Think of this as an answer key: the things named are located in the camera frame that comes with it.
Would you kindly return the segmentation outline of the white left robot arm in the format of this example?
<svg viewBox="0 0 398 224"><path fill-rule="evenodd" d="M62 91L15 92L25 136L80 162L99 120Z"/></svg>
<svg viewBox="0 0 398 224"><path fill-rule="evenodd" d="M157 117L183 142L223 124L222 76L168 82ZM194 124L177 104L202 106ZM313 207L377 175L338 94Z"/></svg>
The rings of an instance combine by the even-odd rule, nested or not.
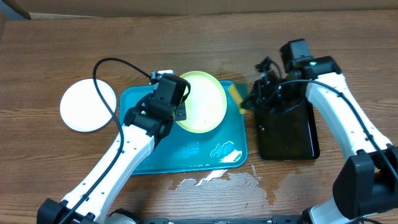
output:
<svg viewBox="0 0 398 224"><path fill-rule="evenodd" d="M185 120L187 95L149 93L129 108L119 133L93 170L60 202L47 199L37 223L106 223L107 214L136 167Z"/></svg>

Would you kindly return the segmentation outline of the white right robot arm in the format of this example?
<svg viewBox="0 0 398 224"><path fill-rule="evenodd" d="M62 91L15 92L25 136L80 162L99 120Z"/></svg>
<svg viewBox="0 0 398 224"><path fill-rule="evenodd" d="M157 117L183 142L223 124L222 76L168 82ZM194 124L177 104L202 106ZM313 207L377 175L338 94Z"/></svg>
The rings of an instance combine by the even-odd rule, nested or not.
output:
<svg viewBox="0 0 398 224"><path fill-rule="evenodd" d="M345 160L331 198L305 209L297 223L367 222L369 215L397 208L397 147L370 122L333 58L286 56L285 78L270 70L272 63L265 58L256 65L262 77L240 107L270 117L307 100L323 116Z"/></svg>

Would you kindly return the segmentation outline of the pink-white plate with sauce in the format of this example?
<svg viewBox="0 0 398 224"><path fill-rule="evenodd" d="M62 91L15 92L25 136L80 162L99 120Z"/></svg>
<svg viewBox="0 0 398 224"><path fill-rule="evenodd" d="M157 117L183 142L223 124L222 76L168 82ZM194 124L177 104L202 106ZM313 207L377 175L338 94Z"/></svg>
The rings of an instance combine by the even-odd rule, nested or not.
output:
<svg viewBox="0 0 398 224"><path fill-rule="evenodd" d="M112 111L116 111L116 94L102 80L97 81L97 86L100 92L97 92L91 78L80 80L63 94L60 101L60 116L70 129L92 132L102 128L112 119L102 98L106 100Z"/></svg>

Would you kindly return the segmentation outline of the yellow plate with sauce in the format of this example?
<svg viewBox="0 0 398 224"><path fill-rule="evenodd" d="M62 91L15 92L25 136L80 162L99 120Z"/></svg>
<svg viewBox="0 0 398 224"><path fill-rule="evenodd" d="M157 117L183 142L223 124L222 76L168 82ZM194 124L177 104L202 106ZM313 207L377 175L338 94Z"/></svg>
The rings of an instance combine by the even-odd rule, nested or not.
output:
<svg viewBox="0 0 398 224"><path fill-rule="evenodd" d="M191 71L181 75L189 82L185 100L187 118L177 124L191 133L207 133L215 129L224 119L227 110L227 97L221 83L209 73Z"/></svg>

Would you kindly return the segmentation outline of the green yellow sponge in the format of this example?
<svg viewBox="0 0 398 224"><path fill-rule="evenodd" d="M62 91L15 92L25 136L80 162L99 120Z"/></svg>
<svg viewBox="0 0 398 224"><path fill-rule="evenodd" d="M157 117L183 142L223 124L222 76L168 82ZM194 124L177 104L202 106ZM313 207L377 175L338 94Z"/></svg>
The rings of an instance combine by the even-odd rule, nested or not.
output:
<svg viewBox="0 0 398 224"><path fill-rule="evenodd" d="M228 87L228 92L236 103L239 112L244 114L247 109L243 108L243 101L249 96L248 87L245 83L234 83Z"/></svg>

